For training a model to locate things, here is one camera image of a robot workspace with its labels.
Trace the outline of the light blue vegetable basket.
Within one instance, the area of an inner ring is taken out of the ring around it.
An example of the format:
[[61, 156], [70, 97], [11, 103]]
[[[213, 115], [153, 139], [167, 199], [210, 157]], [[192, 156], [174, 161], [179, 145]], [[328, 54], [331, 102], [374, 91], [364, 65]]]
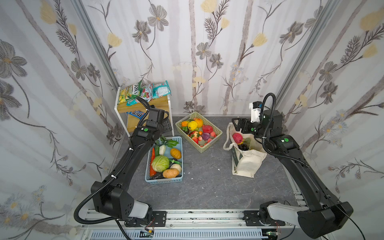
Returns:
[[161, 137], [148, 152], [145, 181], [165, 184], [183, 181], [183, 144], [181, 137]]

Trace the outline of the black grape bunch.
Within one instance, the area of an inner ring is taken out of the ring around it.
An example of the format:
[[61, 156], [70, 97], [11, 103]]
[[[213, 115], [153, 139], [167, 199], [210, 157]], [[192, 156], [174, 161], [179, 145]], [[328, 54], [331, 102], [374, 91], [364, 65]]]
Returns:
[[241, 151], [248, 151], [250, 149], [250, 144], [246, 142], [242, 142], [241, 144], [238, 144], [238, 148]]

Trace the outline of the cream canvas grocery bag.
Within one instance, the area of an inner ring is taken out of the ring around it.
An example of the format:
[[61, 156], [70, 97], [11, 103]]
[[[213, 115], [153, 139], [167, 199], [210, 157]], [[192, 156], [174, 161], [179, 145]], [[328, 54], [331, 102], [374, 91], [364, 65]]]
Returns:
[[[232, 174], [235, 176], [254, 178], [254, 175], [267, 157], [262, 144], [258, 143], [252, 134], [242, 134], [235, 130], [233, 123], [229, 123], [226, 130], [226, 141], [223, 150], [230, 151], [232, 156]], [[233, 137], [240, 135], [243, 138], [243, 144], [248, 150], [241, 150]]]

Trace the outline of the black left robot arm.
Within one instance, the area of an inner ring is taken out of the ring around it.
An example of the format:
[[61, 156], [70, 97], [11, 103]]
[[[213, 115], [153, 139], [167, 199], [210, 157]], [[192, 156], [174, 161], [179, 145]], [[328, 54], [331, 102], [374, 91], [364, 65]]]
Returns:
[[[82, 225], [101, 224], [108, 221], [129, 221], [141, 219], [148, 224], [153, 219], [152, 207], [135, 200], [128, 192], [131, 180], [143, 157], [163, 134], [172, 131], [170, 114], [150, 105], [143, 98], [137, 100], [145, 107], [146, 113], [129, 138], [129, 147], [120, 162], [102, 182], [94, 182], [91, 194], [75, 209], [74, 219]], [[93, 201], [95, 210], [105, 214], [106, 218], [85, 220], [80, 210], [89, 201]]]

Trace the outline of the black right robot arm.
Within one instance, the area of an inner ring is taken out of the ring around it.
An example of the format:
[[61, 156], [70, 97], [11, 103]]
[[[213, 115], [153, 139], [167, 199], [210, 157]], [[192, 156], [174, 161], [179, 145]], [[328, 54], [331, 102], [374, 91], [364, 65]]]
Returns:
[[283, 133], [283, 116], [276, 110], [276, 96], [268, 93], [262, 102], [251, 103], [251, 118], [233, 118], [237, 132], [251, 134], [267, 154], [277, 158], [298, 185], [306, 206], [294, 207], [270, 201], [260, 205], [257, 222], [281, 221], [300, 227], [312, 239], [340, 230], [354, 212], [326, 187], [306, 161], [298, 143]]

